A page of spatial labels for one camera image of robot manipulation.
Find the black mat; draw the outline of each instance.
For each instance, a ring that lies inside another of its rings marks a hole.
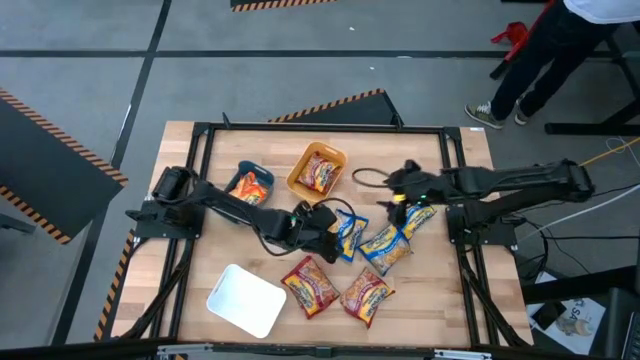
[[[231,0],[231,10],[233,12],[276,9],[291,6],[312,5],[328,2],[336,2],[337,0]]]
[[[283,115],[268,122],[396,125],[395,119],[401,121],[386,92],[376,89]]]
[[[65,244],[128,179],[0,88],[0,195]]]

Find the black and orange striped tape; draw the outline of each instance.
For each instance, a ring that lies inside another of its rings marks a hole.
[[[120,260],[118,261],[118,267],[116,268],[116,273],[113,276],[113,281],[111,282],[111,286],[109,287],[109,293],[107,294],[107,300],[104,303],[104,307],[102,308],[102,313],[100,314],[100,320],[98,321],[98,327],[96,328],[96,333],[93,335],[94,341],[102,341],[105,336],[105,329],[107,326],[107,319],[109,318],[109,314],[113,308],[113,302],[116,298],[116,293],[120,286],[124,285],[124,271],[127,266],[127,262],[131,257],[131,252],[133,251],[133,238],[134,238],[134,230],[129,230],[129,234],[127,235],[127,240],[124,243],[124,249],[122,249],[122,254],[120,255]]]
[[[14,194],[11,190],[9,190],[6,186],[0,185],[0,195],[2,195],[5,199],[9,200],[9,202],[18,208],[18,210],[22,211],[25,215],[27,215],[33,222],[40,225],[49,235],[53,236],[57,242],[64,245],[71,240],[71,237],[65,235],[51,224],[47,219],[42,217],[37,211],[35,211],[29,204],[20,199],[16,194]]]
[[[358,94],[358,95],[347,96],[344,99],[332,101],[332,102],[327,103],[327,104],[314,106],[314,107],[311,107],[311,108],[308,108],[308,109],[304,109],[302,111],[297,111],[297,112],[292,113],[292,114],[287,114],[287,115],[284,115],[284,116],[280,116],[280,117],[275,118],[275,119],[269,119],[269,120],[267,120],[267,122],[270,122],[270,123],[281,123],[281,122],[286,122],[286,121],[292,121],[293,119],[299,118],[301,116],[312,114],[312,113],[315,113],[315,112],[318,112],[318,111],[327,110],[327,109],[332,108],[332,107],[336,107],[336,106],[339,106],[339,105],[342,105],[342,104],[350,103],[352,101],[357,101],[357,100],[364,99],[364,98],[369,97],[369,96],[378,95],[378,94],[384,94],[384,93],[385,93],[384,89],[371,90],[371,91],[363,92],[363,93]]]
[[[336,2],[336,1],[337,0],[274,0],[274,1],[254,2],[252,4],[240,4],[232,7],[231,9],[233,12],[243,12],[243,11],[253,11],[253,10],[285,8],[285,7],[300,6],[300,5],[321,4],[321,3]]]
[[[126,186],[129,182],[129,179],[127,179],[126,176],[122,175],[120,170],[113,168],[111,165],[109,165],[108,162],[99,158],[96,154],[91,152],[91,150],[82,146],[70,135],[67,135],[64,131],[60,130],[60,128],[49,122],[47,119],[42,117],[29,106],[22,103],[20,100],[16,99],[13,95],[9,94],[3,88],[0,88],[0,99],[6,101],[9,105],[20,111],[24,116],[31,119],[42,129],[46,130],[49,134],[51,134],[51,136],[55,137],[60,142],[73,149],[73,151],[77,152],[78,155],[85,158],[95,167],[104,172],[107,176],[113,178],[113,180],[117,181],[122,187]]]

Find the concrete floor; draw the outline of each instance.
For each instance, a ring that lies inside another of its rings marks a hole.
[[[0,54],[8,49],[146,50],[161,6],[161,0],[0,0]],[[540,10],[539,5],[499,0],[339,0],[232,13],[226,1],[182,0],[171,6],[159,49],[500,50],[507,47],[489,39],[508,22],[531,23]],[[5,57],[0,58],[0,86],[109,158],[142,60]],[[164,122],[219,121],[223,111],[235,121],[266,121],[384,88],[407,124],[476,126],[462,108],[493,95],[499,83],[488,74],[498,63],[486,58],[155,59],[122,164],[130,183],[109,207],[69,341],[91,341],[125,234],[133,226],[124,211],[138,208],[144,197]],[[487,130],[494,165],[580,161],[606,151],[605,138],[550,137],[543,124],[597,122],[632,97],[618,66],[589,60],[530,126],[510,122],[503,131]],[[589,170],[602,190],[640,179],[640,167],[628,151]],[[553,231],[556,236],[637,234],[638,196]],[[531,212],[530,218],[547,223],[602,200],[543,209]],[[20,216],[4,201],[0,211]],[[528,232],[519,230],[520,235]],[[64,247],[40,231],[22,236],[0,230],[0,237],[0,348],[47,344],[84,237]],[[590,271],[636,260],[636,241],[572,241],[562,246]],[[539,238],[524,241],[520,251],[526,257],[537,255]],[[566,275],[583,273],[553,245],[549,267]]]

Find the white shirt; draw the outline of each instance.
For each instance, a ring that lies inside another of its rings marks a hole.
[[[571,12],[593,24],[640,20],[640,0],[564,0]]]

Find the white plastic tray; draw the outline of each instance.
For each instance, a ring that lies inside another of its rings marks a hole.
[[[284,289],[231,264],[209,294],[207,309],[263,339],[269,335],[286,298]]]

